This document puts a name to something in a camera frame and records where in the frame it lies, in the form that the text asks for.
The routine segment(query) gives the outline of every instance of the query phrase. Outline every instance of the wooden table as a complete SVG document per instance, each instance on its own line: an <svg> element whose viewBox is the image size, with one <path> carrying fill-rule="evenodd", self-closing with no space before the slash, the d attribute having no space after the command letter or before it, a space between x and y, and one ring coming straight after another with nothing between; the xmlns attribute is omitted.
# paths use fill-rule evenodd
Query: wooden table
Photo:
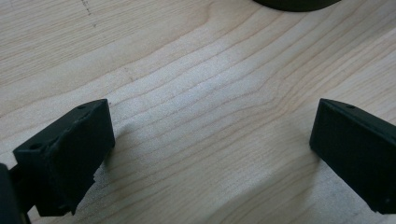
<svg viewBox="0 0 396 224"><path fill-rule="evenodd" d="M75 216L34 223L396 223L309 148L319 98L396 124L396 1L2 0L0 162L107 98L117 144Z"/></svg>

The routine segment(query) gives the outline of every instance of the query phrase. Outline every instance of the wood grain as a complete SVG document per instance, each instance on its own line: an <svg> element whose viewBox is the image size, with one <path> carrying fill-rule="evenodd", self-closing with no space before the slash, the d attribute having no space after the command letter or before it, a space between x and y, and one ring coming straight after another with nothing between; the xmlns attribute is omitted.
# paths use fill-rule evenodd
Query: wood grain
<svg viewBox="0 0 396 224"><path fill-rule="evenodd" d="M396 124L396 2L1 0L0 162L107 98L117 145L75 216L34 223L395 223L308 140L319 98Z"/></svg>

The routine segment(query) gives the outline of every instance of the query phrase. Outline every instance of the object's curved rim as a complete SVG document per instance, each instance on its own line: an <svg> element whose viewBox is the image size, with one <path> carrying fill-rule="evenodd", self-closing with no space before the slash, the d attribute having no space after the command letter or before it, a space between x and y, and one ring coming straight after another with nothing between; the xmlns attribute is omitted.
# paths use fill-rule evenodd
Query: object's curved rim
<svg viewBox="0 0 396 224"><path fill-rule="evenodd" d="M314 3L312 5L309 4L301 4L301 5L297 5L297 4L289 4L288 6L285 6L285 4L282 4L282 2L280 1L274 1L274 0L253 0L254 2L261 4L265 7L270 7L276 10L280 10L280 11L288 11L288 12L309 12L309 11L316 11L316 10L320 10L323 9L325 7L329 7L341 0L329 0L323 4L318 4L318 3Z"/></svg>

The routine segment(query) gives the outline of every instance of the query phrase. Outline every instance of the wooden surface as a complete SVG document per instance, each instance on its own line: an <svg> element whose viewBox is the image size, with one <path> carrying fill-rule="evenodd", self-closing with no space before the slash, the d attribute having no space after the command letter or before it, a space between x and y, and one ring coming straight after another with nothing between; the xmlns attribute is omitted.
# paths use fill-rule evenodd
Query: wooden surface
<svg viewBox="0 0 396 224"><path fill-rule="evenodd" d="M0 162L107 98L117 145L75 216L34 223L396 223L308 140L319 98L396 124L396 1L1 0Z"/></svg>

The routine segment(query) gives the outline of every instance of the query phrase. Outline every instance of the screw hole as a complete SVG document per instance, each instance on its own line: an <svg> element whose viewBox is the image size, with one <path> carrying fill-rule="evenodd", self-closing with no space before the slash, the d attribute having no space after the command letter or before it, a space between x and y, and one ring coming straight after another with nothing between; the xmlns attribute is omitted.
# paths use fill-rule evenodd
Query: screw hole
<svg viewBox="0 0 396 224"><path fill-rule="evenodd" d="M40 143L36 143L36 144L32 144L29 149L35 150L38 148L41 148L43 145L41 145Z"/></svg>

